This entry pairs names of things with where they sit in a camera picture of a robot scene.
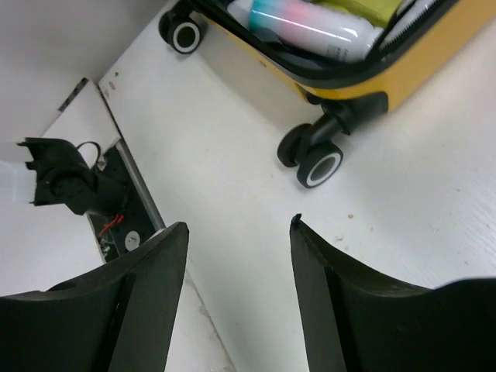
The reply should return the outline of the white bottle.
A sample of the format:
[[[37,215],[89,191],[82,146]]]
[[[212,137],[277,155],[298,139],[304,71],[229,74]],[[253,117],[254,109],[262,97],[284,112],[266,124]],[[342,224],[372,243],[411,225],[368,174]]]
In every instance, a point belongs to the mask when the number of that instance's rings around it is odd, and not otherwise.
[[[243,27],[247,28],[254,0],[233,0],[227,5],[227,12]]]

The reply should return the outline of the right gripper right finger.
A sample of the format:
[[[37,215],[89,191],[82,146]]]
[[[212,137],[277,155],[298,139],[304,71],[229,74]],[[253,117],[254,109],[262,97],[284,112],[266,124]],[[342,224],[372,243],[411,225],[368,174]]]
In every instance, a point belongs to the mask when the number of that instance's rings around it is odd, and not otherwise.
[[[299,216],[291,262],[312,371],[493,371],[495,281],[435,289],[338,250]]]

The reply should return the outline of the yellow clothes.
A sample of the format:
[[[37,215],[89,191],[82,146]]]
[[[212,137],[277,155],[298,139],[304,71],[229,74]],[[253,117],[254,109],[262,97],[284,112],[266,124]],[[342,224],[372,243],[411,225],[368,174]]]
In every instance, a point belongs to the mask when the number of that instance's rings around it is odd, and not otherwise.
[[[321,0],[312,1],[330,9],[362,17],[375,26],[385,28],[403,3],[402,0]]]

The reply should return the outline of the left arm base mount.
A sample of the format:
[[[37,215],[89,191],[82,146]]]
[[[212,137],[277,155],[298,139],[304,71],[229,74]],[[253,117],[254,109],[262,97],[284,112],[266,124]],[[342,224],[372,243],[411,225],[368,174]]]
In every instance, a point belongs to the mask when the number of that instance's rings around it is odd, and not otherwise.
[[[145,243],[166,225],[124,140],[102,155],[97,170],[126,187],[117,213],[88,216],[98,252],[108,263]]]

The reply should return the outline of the pastel striped bottle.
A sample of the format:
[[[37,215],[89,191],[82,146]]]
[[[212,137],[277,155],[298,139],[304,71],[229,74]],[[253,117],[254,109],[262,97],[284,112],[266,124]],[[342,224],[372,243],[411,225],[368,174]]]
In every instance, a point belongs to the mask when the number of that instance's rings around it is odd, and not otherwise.
[[[384,31],[357,15],[303,1],[255,1],[249,28],[269,29],[294,47],[343,63],[364,60]]]

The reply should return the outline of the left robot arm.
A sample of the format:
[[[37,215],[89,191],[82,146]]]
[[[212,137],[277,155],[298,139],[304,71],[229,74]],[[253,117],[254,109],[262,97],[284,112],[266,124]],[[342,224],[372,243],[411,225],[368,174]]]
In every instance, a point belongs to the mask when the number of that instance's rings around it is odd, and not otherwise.
[[[89,167],[65,139],[26,137],[1,144],[1,202],[66,205],[75,215],[118,215],[130,187]]]

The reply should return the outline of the yellow hard-shell suitcase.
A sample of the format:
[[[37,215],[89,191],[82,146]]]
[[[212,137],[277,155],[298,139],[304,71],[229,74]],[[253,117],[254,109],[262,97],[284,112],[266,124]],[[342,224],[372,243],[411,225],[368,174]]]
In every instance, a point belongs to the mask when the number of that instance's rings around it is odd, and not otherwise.
[[[179,1],[159,20],[158,32],[188,55],[202,42],[198,13],[247,48],[259,63],[308,103],[322,109],[314,123],[291,129],[278,160],[298,182],[315,188],[343,161],[333,143],[360,124],[397,108],[495,17],[493,1],[403,1],[364,60],[343,63],[284,42],[269,29],[251,31],[228,12],[231,1]]]

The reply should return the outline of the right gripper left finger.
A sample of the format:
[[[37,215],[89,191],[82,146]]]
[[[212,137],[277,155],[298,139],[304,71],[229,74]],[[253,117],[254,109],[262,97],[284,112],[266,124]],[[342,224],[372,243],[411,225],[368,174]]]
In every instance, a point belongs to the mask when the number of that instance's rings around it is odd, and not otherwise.
[[[3,371],[162,371],[184,280],[183,222],[47,291],[1,299]]]

